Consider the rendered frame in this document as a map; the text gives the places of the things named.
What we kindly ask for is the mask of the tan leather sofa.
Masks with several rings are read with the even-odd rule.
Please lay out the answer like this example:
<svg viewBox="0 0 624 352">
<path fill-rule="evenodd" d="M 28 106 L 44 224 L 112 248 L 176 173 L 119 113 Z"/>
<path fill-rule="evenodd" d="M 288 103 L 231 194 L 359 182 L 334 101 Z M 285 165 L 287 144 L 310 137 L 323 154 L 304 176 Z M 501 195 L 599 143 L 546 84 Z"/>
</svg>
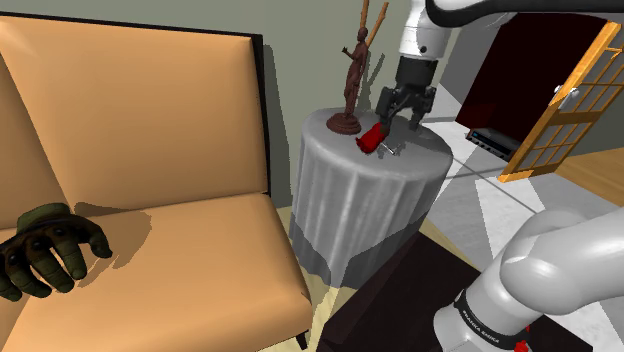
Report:
<svg viewBox="0 0 624 352">
<path fill-rule="evenodd" d="M 0 241 L 62 202 L 112 249 L 68 293 L 0 299 L 0 352 L 305 347 L 260 55 L 248 36 L 0 14 Z"/>
</svg>

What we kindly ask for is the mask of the dark green glove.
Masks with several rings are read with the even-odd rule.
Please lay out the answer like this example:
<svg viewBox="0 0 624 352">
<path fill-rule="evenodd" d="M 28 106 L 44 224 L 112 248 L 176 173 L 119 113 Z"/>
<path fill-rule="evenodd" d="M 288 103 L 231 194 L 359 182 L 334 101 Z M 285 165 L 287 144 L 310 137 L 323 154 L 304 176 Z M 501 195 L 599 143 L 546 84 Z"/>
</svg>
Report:
<svg viewBox="0 0 624 352">
<path fill-rule="evenodd" d="M 82 244 L 98 258 L 112 256 L 102 228 L 64 203 L 20 215 L 16 234 L 0 243 L 0 297 L 17 302 L 25 294 L 45 298 L 53 290 L 71 291 L 87 275 Z"/>
</svg>

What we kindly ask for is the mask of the red cylinder with black tip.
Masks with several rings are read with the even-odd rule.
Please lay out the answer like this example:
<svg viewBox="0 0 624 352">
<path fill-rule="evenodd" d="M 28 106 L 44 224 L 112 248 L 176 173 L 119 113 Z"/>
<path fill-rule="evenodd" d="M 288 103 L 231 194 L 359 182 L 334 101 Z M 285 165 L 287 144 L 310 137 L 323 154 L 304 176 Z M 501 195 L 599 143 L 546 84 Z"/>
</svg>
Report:
<svg viewBox="0 0 624 352">
<path fill-rule="evenodd" d="M 370 154 L 378 148 L 378 146 L 385 140 L 388 134 L 389 128 L 378 122 L 374 124 L 361 137 L 356 137 L 355 141 L 357 146 L 363 153 Z"/>
</svg>

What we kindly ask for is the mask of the brown figure statue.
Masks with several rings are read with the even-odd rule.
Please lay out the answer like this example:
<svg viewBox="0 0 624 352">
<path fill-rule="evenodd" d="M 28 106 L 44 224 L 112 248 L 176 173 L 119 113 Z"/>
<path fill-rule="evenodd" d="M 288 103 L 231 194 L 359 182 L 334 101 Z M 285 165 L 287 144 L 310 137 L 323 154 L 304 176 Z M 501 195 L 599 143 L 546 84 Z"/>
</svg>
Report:
<svg viewBox="0 0 624 352">
<path fill-rule="evenodd" d="M 361 27 L 357 33 L 358 43 L 354 50 L 349 52 L 346 47 L 342 48 L 342 52 L 351 59 L 343 92 L 345 109 L 342 113 L 334 114 L 326 123 L 328 129 L 338 134 L 354 135 L 361 131 L 359 121 L 353 115 L 353 112 L 363 74 L 363 67 L 365 66 L 368 55 L 368 47 L 365 43 L 367 35 L 368 29 L 366 27 Z"/>
</svg>

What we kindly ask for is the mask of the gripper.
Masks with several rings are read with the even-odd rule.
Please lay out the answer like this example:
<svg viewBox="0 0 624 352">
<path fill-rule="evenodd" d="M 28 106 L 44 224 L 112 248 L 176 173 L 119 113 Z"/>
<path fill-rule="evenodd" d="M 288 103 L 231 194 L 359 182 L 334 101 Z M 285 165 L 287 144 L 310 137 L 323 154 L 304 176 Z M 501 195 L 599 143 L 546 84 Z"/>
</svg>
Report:
<svg viewBox="0 0 624 352">
<path fill-rule="evenodd" d="M 430 113 L 436 95 L 431 86 L 438 62 L 401 56 L 395 76 L 394 88 L 384 87 L 375 109 L 382 135 L 390 133 L 392 119 L 400 112 L 406 100 L 413 99 L 409 128 L 417 131 L 423 117 Z"/>
</svg>

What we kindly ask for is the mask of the grey audio receiver box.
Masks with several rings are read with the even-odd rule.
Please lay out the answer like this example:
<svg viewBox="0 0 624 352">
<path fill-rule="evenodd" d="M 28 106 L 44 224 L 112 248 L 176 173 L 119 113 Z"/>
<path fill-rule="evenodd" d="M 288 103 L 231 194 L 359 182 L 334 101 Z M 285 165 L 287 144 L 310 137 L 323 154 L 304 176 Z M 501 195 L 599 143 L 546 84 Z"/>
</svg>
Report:
<svg viewBox="0 0 624 352">
<path fill-rule="evenodd" d="M 466 139 L 507 162 L 521 145 L 514 138 L 487 127 L 471 129 Z"/>
</svg>

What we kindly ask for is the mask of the round table with grey cloth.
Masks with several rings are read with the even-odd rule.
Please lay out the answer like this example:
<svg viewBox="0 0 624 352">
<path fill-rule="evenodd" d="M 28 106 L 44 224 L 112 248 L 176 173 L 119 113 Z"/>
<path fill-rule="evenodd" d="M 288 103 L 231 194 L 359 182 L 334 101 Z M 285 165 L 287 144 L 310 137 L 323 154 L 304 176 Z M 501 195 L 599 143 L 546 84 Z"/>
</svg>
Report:
<svg viewBox="0 0 624 352">
<path fill-rule="evenodd" d="M 420 228 L 453 162 L 434 131 L 396 116 L 381 146 L 330 131 L 330 108 L 303 122 L 289 236 L 299 264 L 331 287 L 360 288 Z"/>
</svg>

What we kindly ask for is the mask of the wooden lattice door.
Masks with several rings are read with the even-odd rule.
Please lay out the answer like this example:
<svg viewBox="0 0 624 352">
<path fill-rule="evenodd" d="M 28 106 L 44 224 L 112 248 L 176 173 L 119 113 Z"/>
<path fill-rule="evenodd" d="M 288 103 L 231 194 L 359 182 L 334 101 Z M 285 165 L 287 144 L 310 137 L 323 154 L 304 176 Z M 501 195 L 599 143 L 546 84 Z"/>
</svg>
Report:
<svg viewBox="0 0 624 352">
<path fill-rule="evenodd" d="M 555 171 L 624 92 L 624 25 L 608 21 L 519 146 L 502 183 Z"/>
</svg>

